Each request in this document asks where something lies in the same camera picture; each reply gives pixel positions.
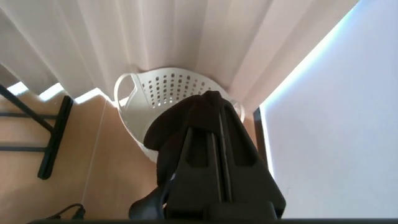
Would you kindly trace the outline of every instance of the wooden floor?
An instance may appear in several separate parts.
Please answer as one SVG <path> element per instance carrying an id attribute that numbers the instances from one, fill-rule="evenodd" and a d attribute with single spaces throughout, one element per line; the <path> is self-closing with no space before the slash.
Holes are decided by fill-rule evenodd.
<path id="1" fill-rule="evenodd" d="M 45 103 L 30 93 L 19 98 L 38 113 L 57 114 L 63 94 Z M 18 109 L 0 98 L 0 111 Z M 244 125 L 253 138 L 253 121 Z M 45 146 L 48 139 L 48 132 L 29 118 L 0 118 L 1 145 Z M 73 105 L 48 180 L 37 178 L 42 156 L 0 152 L 1 223 L 45 218 L 73 203 L 85 206 L 86 218 L 127 218 L 129 206 L 156 186 L 155 164 L 124 129 L 117 109 L 101 96 Z"/>

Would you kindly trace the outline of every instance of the wall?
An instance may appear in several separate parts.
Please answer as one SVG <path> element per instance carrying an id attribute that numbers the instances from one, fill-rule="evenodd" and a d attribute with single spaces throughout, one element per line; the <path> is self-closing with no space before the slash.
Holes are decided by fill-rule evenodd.
<path id="1" fill-rule="evenodd" d="M 360 1 L 262 105 L 284 218 L 398 217 L 397 12 Z"/>

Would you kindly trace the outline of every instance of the laundry basket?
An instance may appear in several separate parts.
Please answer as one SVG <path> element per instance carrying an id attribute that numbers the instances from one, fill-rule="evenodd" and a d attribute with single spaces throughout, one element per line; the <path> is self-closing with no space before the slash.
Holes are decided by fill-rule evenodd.
<path id="1" fill-rule="evenodd" d="M 118 90 L 120 83 L 126 77 L 132 78 L 134 89 L 127 103 L 121 106 Z M 196 94 L 201 95 L 207 90 L 219 91 L 224 99 L 234 105 L 243 122 L 243 106 L 232 100 L 219 84 L 203 75 L 181 68 L 160 68 L 139 74 L 121 75 L 114 87 L 114 99 L 123 125 L 144 154 L 156 162 L 157 151 L 147 149 L 143 144 L 149 126 L 160 114 L 182 99 Z"/>

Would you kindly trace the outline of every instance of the black cable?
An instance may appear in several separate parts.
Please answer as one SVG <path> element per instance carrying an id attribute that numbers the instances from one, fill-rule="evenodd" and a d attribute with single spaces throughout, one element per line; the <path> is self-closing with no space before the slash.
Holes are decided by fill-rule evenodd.
<path id="1" fill-rule="evenodd" d="M 69 205 L 68 207 L 64 208 L 63 210 L 59 211 L 58 213 L 47 217 L 45 219 L 60 219 L 61 214 L 66 212 L 67 210 L 73 208 L 73 207 L 79 207 L 79 209 L 76 211 L 72 219 L 83 219 L 84 214 L 86 213 L 86 210 L 84 209 L 84 206 L 80 203 L 74 203 L 73 205 Z"/>

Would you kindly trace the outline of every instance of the curtain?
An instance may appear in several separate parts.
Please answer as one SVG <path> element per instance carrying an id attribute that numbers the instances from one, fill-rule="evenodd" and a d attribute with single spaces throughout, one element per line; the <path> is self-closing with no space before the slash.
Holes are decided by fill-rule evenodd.
<path id="1" fill-rule="evenodd" d="M 0 82 L 111 99 L 127 72 L 180 67 L 254 111 L 357 0 L 0 0 Z"/>

